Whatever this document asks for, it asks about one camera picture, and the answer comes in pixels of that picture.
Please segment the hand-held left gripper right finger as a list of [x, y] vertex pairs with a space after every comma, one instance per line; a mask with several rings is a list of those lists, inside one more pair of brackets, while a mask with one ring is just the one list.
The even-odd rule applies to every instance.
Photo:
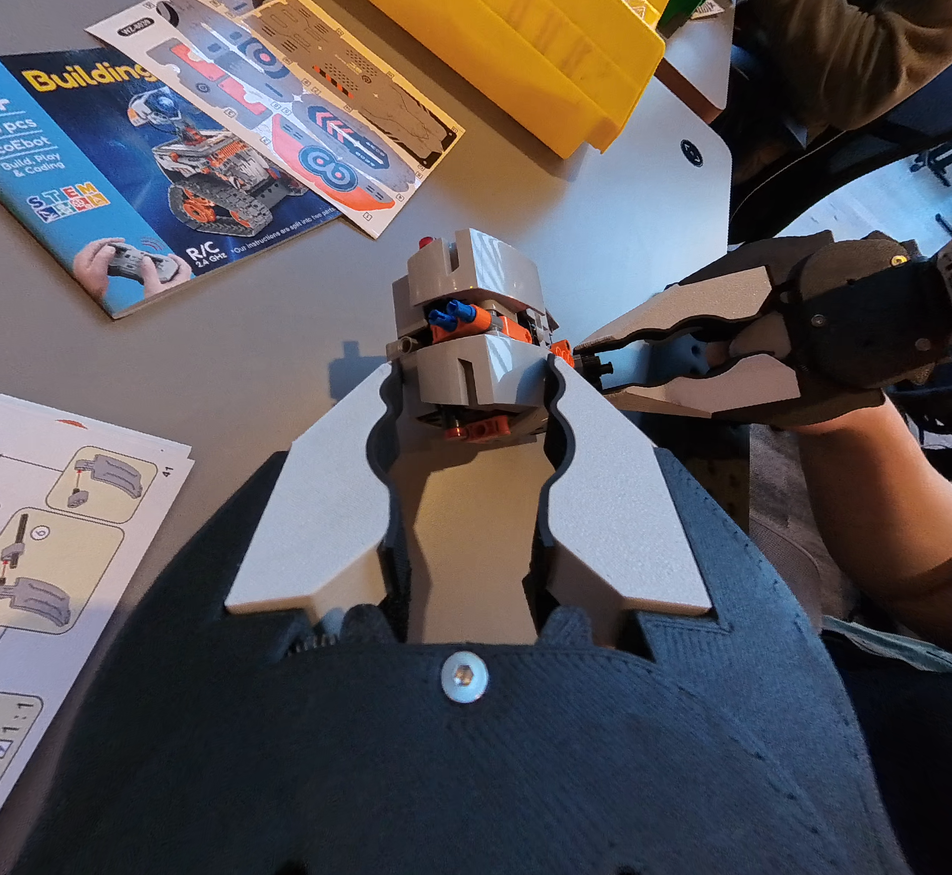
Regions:
[[616, 643], [629, 610], [702, 616], [712, 602], [652, 442], [563, 359], [550, 355], [541, 539], [545, 588], [581, 607], [598, 643]]

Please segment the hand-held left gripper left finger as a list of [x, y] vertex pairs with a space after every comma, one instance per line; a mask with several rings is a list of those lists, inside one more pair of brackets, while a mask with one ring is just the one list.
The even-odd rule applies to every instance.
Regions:
[[386, 596], [378, 549], [389, 496], [367, 442], [387, 405], [385, 363], [296, 440], [255, 529], [225, 607], [302, 609], [315, 624]]

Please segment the grey desk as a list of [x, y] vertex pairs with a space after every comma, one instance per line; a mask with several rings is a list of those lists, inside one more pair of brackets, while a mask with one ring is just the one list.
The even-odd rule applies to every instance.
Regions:
[[[2, 53], [85, 48], [140, 0], [2, 0]], [[652, 80], [606, 153], [563, 160], [368, 0], [316, 0], [465, 135], [373, 241], [339, 219], [112, 321], [2, 211], [2, 392], [192, 446], [195, 466], [53, 726], [2, 810], [10, 869], [55, 785], [110, 642], [184, 544], [393, 337], [390, 285], [425, 235], [475, 226], [525, 248], [576, 343], [720, 255], [731, 157]], [[680, 149], [696, 143], [703, 167]]]
[[734, 0], [708, 0], [665, 39], [654, 76], [701, 120], [711, 124], [726, 105]]

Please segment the open instruction booklet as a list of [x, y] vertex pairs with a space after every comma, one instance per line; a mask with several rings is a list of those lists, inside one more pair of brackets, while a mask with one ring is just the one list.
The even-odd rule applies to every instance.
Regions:
[[188, 445], [1, 397], [1, 801], [193, 467]]

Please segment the sticker sheet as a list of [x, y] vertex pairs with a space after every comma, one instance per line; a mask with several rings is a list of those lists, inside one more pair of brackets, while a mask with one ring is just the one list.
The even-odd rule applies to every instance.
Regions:
[[373, 238], [464, 133], [312, 0], [144, 0], [89, 33]]

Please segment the person's right hand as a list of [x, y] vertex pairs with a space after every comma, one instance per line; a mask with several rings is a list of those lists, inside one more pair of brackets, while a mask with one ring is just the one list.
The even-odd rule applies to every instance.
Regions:
[[708, 368], [713, 370], [734, 358], [760, 353], [783, 360], [790, 350], [791, 342], [786, 324], [783, 317], [774, 311], [744, 326], [730, 341], [709, 343], [705, 358]]

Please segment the blue cover booklet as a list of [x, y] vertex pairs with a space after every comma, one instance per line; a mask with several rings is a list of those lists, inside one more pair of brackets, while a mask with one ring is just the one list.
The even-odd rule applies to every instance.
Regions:
[[3, 55], [2, 202], [113, 319], [339, 217], [113, 48]]

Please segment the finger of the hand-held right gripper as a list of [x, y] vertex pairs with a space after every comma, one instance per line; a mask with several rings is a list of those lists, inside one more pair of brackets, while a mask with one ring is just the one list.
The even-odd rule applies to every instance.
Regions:
[[772, 289], [764, 266], [670, 286], [593, 332], [575, 353], [600, 353], [641, 340], [663, 342], [704, 321], [750, 321], [760, 314]]
[[655, 385], [630, 385], [603, 396], [624, 411], [711, 418], [755, 405], [801, 397], [796, 371], [772, 355], [739, 358], [717, 375], [678, 377]]

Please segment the person's right forearm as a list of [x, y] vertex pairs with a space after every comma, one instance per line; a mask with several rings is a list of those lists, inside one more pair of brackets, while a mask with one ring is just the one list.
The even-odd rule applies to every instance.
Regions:
[[815, 523], [840, 570], [922, 639], [951, 648], [951, 486], [895, 405], [796, 427]]

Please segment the grey toy robot model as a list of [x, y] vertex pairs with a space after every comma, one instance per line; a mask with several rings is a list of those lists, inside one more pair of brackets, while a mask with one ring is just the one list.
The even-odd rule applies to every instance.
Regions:
[[545, 425], [550, 356], [576, 366], [544, 305], [537, 266], [475, 229], [427, 237], [392, 286], [399, 363], [411, 414], [449, 441], [494, 442]]

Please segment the yellow plastic bin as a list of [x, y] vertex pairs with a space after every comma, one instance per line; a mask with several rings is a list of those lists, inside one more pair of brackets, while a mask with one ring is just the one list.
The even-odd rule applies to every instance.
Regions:
[[562, 158], [605, 151], [664, 53], [622, 0], [369, 0]]

